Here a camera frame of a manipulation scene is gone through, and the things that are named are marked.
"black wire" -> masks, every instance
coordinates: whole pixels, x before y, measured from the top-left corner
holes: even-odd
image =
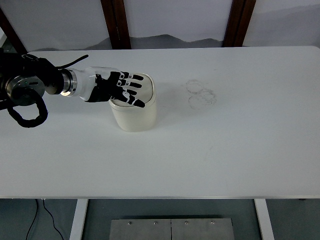
[[[65,68],[68,68],[70,66],[72,66],[73,64],[76,64],[77,62],[80,62],[81,60],[83,59],[86,59],[87,57],[89,57],[88,54],[86,55],[83,55],[82,57],[79,57],[78,59],[66,64],[66,65],[62,65],[62,66],[56,66],[57,69],[65,69]]]
[[[55,219],[54,219],[54,216],[52,216],[52,214],[51,214],[51,212],[49,212],[49,210],[46,208],[46,206],[45,206],[45,200],[44,199],[42,199],[42,202],[43,202],[43,207],[44,207],[44,209],[50,214],[50,216],[52,217],[52,221],[53,221],[53,227],[54,227],[54,229],[60,234],[60,236],[61,236],[61,238],[62,238],[62,240],[65,240],[64,239],[64,237],[62,236],[62,234],[61,234],[61,232],[56,228],[56,226],[55,226]]]
[[[35,220],[36,220],[36,217],[37,217],[37,214],[38,214],[38,201],[37,201],[37,199],[35,199],[35,202],[36,202],[36,211],[35,211],[35,215],[34,215],[34,218],[33,218],[32,223],[31,223],[31,226],[29,227],[28,233],[26,234],[25,240],[27,240],[27,239],[28,239],[29,232],[30,232],[30,230],[31,230],[31,228],[32,228],[32,225],[34,224],[34,222],[35,222]]]

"white container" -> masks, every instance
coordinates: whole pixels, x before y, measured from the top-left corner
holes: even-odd
[[[153,79],[144,73],[134,73],[143,80],[130,79],[131,82],[141,84],[141,88],[127,87],[137,92],[136,98],[145,103],[145,107],[138,107],[117,99],[109,100],[116,122],[126,132],[142,132],[151,129],[156,124],[157,104],[156,90]]]

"gray floor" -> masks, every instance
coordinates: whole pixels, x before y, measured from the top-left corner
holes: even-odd
[[[266,201],[275,240],[320,240],[320,199]]]
[[[251,199],[90,200],[83,240],[109,239],[112,219],[231,218],[236,240],[260,240]]]
[[[53,220],[38,200],[37,217],[30,230],[29,240],[61,240]],[[65,240],[69,239],[74,219],[76,199],[47,199],[45,207],[54,217],[55,227]],[[25,240],[36,214],[34,199],[0,199],[0,240]]]

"black cable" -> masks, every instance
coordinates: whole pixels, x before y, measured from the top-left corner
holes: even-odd
[[[39,207],[39,206],[38,206],[38,201],[37,201],[37,199],[35,199],[35,202],[36,202],[36,211],[35,211],[35,215],[34,215],[34,218],[33,218],[32,223],[31,223],[31,226],[29,227],[28,233],[26,234],[25,240],[27,240],[27,239],[28,239],[29,232],[30,232],[30,230],[31,230],[31,228],[32,228],[32,225],[34,224],[34,222],[35,222],[35,220],[36,220],[36,217],[37,217],[37,214],[38,214],[38,207]]]
[[[44,207],[44,209],[50,214],[50,216],[51,216],[51,218],[52,218],[54,229],[60,234],[62,240],[65,240],[64,237],[62,236],[61,232],[60,232],[60,231],[56,228],[56,226],[55,226],[54,216],[52,216],[51,212],[49,212],[49,210],[46,208],[46,206],[45,206],[45,200],[42,199],[42,202],[43,202],[43,207]]]
[[[83,56],[79,57],[78,59],[76,59],[76,60],[74,60],[74,61],[72,61],[72,62],[70,62],[70,63],[68,63],[68,64],[65,64],[65,65],[62,65],[62,66],[56,66],[56,68],[57,68],[57,69],[65,69],[65,68],[68,68],[68,67],[72,66],[73,64],[76,64],[77,62],[80,62],[81,60],[86,59],[87,57],[89,57],[88,54],[83,55]]]
[[[36,107],[39,110],[39,116],[35,119],[26,120],[12,107],[8,107],[7,111],[10,116],[17,121],[17,123],[24,128],[35,128],[45,122],[48,117],[48,110],[46,104],[42,97],[37,93],[37,91],[32,88],[22,88],[19,90],[19,97],[23,94],[29,95],[31,99],[35,100]]]

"white wall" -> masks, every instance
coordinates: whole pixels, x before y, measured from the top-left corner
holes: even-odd
[[[243,45],[320,48],[320,0],[257,0]]]
[[[27,51],[83,49],[109,37],[100,0],[1,0]]]
[[[222,41],[232,0],[124,0],[131,37]]]

